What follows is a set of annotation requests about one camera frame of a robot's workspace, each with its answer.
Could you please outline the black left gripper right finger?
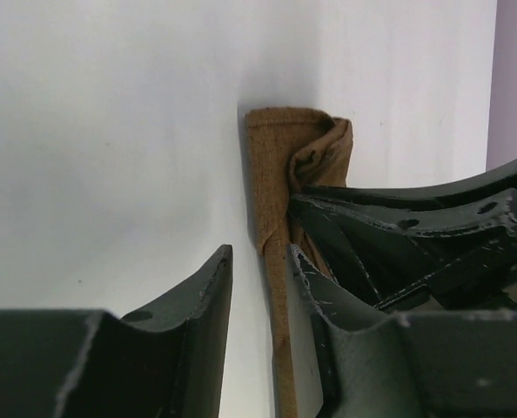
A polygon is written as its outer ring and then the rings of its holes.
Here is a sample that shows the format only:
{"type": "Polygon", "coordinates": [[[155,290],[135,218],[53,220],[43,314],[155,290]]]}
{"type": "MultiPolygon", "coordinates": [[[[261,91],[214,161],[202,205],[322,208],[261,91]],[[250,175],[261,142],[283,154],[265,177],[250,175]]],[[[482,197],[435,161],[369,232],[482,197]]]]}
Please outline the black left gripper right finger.
{"type": "Polygon", "coordinates": [[[382,313],[287,247],[301,417],[517,417],[517,311],[382,313]]]}

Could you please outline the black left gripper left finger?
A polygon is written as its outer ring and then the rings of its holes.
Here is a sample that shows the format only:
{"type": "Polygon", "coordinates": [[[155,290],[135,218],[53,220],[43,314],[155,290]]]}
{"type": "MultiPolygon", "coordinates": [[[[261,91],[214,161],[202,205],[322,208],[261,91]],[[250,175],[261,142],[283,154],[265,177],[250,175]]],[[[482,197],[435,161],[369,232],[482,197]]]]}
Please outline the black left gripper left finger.
{"type": "Polygon", "coordinates": [[[0,417],[216,417],[232,247],[140,308],[0,309],[0,417]]]}

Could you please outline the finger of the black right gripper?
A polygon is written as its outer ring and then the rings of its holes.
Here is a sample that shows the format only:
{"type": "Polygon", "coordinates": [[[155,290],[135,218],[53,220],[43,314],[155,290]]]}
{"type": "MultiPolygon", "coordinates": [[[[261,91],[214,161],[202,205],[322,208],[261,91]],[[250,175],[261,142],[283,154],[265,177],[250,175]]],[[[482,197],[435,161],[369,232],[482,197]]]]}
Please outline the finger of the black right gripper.
{"type": "Polygon", "coordinates": [[[470,178],[411,188],[306,186],[306,197],[401,209],[441,209],[482,201],[507,189],[517,191],[517,159],[470,178]]]}
{"type": "Polygon", "coordinates": [[[446,310],[510,307],[517,283],[517,190],[395,207],[296,195],[290,214],[335,280],[381,311],[435,299],[446,310]]]}

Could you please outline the brown cloth napkin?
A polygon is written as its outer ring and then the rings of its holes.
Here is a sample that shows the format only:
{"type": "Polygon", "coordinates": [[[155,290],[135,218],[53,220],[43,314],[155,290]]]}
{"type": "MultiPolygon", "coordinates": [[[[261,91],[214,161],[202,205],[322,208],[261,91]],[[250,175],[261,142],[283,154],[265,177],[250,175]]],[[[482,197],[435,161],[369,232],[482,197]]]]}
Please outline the brown cloth napkin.
{"type": "Polygon", "coordinates": [[[303,228],[288,215],[289,199],[309,185],[346,185],[353,150],[347,118],[303,107],[249,111],[245,131],[250,157],[256,249],[265,262],[272,324],[275,394],[280,417],[298,414],[285,285],[285,250],[299,245],[323,273],[325,262],[303,228]]]}

